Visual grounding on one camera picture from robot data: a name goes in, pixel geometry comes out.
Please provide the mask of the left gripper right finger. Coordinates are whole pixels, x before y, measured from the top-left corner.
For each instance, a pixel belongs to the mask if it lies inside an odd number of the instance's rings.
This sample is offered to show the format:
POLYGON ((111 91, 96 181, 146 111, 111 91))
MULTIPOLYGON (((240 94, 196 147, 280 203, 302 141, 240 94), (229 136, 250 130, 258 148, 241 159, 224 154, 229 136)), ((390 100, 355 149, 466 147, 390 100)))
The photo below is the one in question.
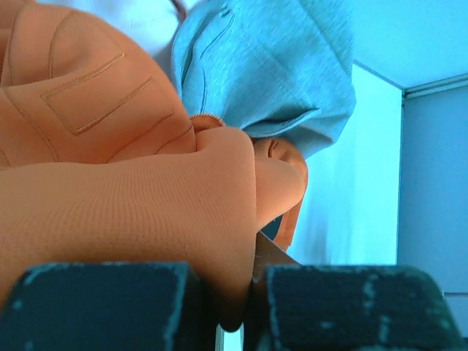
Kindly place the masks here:
POLYGON ((401 265, 300 265, 256 237, 246 350, 462 350, 436 282, 401 265))

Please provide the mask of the orange jacket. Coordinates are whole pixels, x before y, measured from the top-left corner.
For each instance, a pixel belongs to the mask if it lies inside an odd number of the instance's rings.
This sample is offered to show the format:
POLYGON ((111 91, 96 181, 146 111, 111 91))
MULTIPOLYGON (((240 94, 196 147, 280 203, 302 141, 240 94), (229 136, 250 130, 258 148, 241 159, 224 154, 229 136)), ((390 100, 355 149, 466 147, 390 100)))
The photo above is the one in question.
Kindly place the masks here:
POLYGON ((103 20, 1 3, 1 297, 54 262, 186 261, 241 324, 259 231, 291 241, 307 166, 291 143, 189 116, 158 64, 103 20))

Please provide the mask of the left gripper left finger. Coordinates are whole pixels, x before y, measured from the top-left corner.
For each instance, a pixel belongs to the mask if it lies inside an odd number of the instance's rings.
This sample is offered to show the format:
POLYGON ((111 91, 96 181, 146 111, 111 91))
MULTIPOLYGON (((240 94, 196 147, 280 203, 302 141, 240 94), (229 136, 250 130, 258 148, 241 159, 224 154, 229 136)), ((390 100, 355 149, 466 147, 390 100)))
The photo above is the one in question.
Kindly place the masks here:
POLYGON ((1 348, 213 350, 216 323, 186 263, 51 263, 28 269, 1 310, 1 348))

